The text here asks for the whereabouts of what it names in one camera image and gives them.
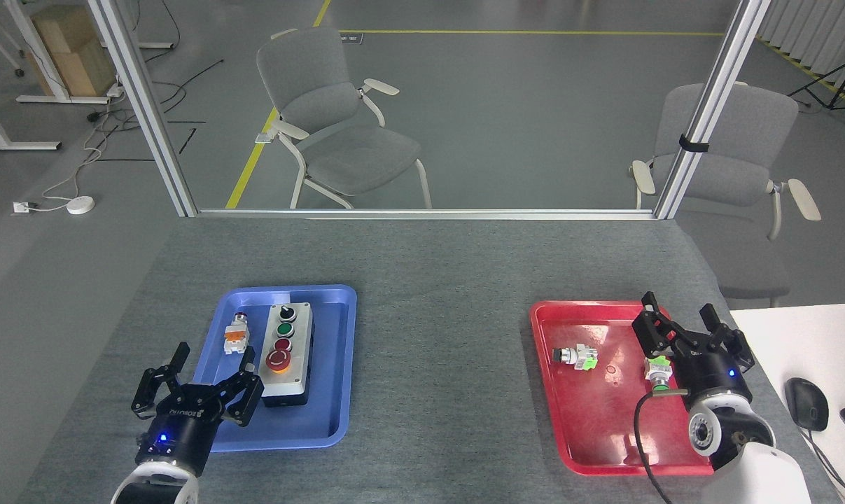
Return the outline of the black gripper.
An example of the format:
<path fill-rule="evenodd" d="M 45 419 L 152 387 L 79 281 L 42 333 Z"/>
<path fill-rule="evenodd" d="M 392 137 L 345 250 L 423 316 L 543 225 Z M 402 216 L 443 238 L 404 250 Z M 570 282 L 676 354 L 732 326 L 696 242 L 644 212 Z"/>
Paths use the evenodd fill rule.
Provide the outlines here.
<path fill-rule="evenodd" d="M 184 385 L 178 375 L 188 355 L 187 342 L 179 342 L 166 365 L 144 370 L 131 410 L 141 420 L 153 418 L 141 436 L 135 463 L 172 463 L 199 477 L 204 472 L 223 421 L 247 427 L 263 393 L 263 381 L 255 373 L 255 348 L 247 347 L 239 369 L 216 385 Z M 170 395 L 157 406 L 158 389 L 167 385 Z"/>
<path fill-rule="evenodd" d="M 686 410 L 713 393 L 729 391 L 752 401 L 740 370 L 748 372 L 755 366 L 754 355 L 744 332 L 722 322 L 713 304 L 706 303 L 699 315 L 709 333 L 709 348 L 717 351 L 700 351 L 700 336 L 663 314 L 652 291 L 643 295 L 642 305 L 643 310 L 632 322 L 634 334 L 646 357 L 673 356 L 678 386 L 688 391 L 683 399 Z"/>

